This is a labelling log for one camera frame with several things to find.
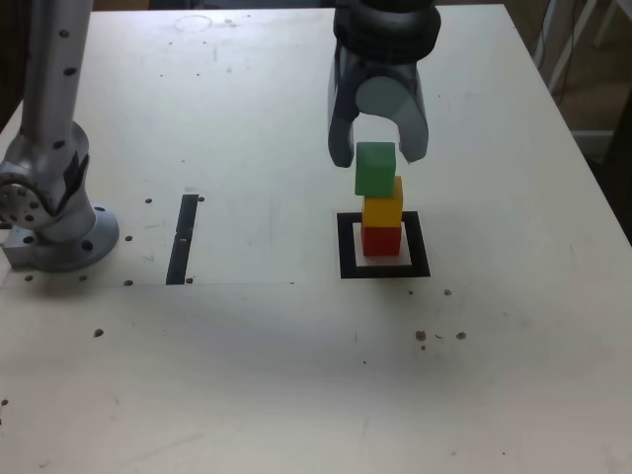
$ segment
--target block tower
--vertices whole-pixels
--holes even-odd
[[[395,143],[357,144],[355,194],[363,197],[362,250],[367,257],[399,255],[404,195],[395,176]]]

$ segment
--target yellow cube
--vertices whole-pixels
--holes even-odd
[[[362,225],[365,227],[399,227],[404,210],[402,177],[395,177],[393,197],[365,197],[362,206]]]

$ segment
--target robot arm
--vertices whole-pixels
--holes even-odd
[[[86,195],[88,137],[72,119],[91,10],[90,0],[33,0],[22,125],[0,164],[13,268],[78,270],[119,237],[114,215]]]
[[[13,268],[67,272],[105,257],[119,238],[114,215],[86,195],[88,137],[73,121],[92,2],[32,3],[22,126],[0,164],[0,214],[13,224],[3,250]],[[337,166],[351,166],[360,112],[397,123],[409,162],[426,155],[417,61],[439,28],[431,0],[339,0],[329,124]]]
[[[426,156],[428,123],[417,62],[431,53],[441,25],[431,0],[339,0],[329,85],[329,152],[354,160],[360,112],[394,121],[408,162]]]

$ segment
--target tabletop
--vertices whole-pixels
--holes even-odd
[[[431,276],[396,279],[341,278],[333,11],[92,16],[75,119],[121,238],[0,259],[2,472],[632,470],[632,250],[505,8],[439,10],[428,156],[397,164]]]

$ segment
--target green cube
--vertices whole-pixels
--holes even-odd
[[[395,191],[395,143],[361,142],[355,149],[355,194],[392,198]]]

